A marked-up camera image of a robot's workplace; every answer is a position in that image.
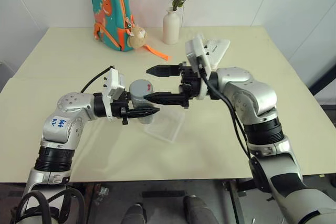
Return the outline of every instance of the table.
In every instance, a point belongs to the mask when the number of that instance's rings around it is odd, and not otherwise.
[[[158,64],[186,60],[184,43],[197,32],[231,45],[219,67],[239,66],[271,85],[284,133],[303,174],[336,172],[336,130],[265,29],[184,27],[174,46],[161,42],[161,28],[147,28],[148,44],[173,57],[165,62],[141,48],[117,52],[95,41],[91,28],[50,28],[0,94],[0,182],[26,182],[35,163],[44,120],[57,100],[79,91],[109,65],[125,75],[127,88],[148,79],[155,91],[177,92],[179,77],[145,73]],[[87,92],[100,92],[97,80]],[[75,152],[73,182],[251,177],[225,104],[192,100],[174,144],[147,135],[136,119],[88,122]]]

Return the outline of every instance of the backpack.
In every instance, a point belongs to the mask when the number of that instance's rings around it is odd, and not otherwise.
[[[134,26],[129,0],[92,0],[95,39],[118,51],[129,51],[127,40]]]

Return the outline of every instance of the white wall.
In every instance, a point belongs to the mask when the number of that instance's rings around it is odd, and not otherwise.
[[[162,26],[169,0],[130,0],[141,26]],[[336,63],[336,0],[188,0],[183,26],[264,25],[312,85]],[[15,72],[50,26],[91,27],[91,0],[0,0],[0,61]]]

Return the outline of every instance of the clear plastic container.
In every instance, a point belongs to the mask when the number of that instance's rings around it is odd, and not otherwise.
[[[184,108],[180,106],[158,106],[160,111],[154,115],[154,120],[151,124],[144,127],[146,133],[174,143],[180,128],[184,122]]]

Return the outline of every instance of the floor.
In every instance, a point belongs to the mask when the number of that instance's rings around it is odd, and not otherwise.
[[[326,114],[336,125],[336,111],[326,111]],[[326,177],[305,176],[304,183],[308,187],[323,191],[336,201],[336,188],[331,186]],[[128,207],[135,202],[143,203],[147,210],[148,224],[186,224],[183,197],[143,197],[143,192],[146,191],[169,190],[197,195],[206,202],[219,223],[236,223],[229,192],[225,190],[221,180],[113,182],[102,186],[109,188],[109,193],[101,202],[97,201],[96,196],[93,198],[88,224],[119,224]],[[9,223],[10,210],[19,203],[23,189],[23,185],[0,184],[1,224]],[[267,201],[269,194],[253,189],[240,193],[240,196],[245,224],[252,223],[253,218],[255,224],[281,224],[282,214],[274,200]],[[75,223],[74,219],[74,216],[71,216],[67,224]]]

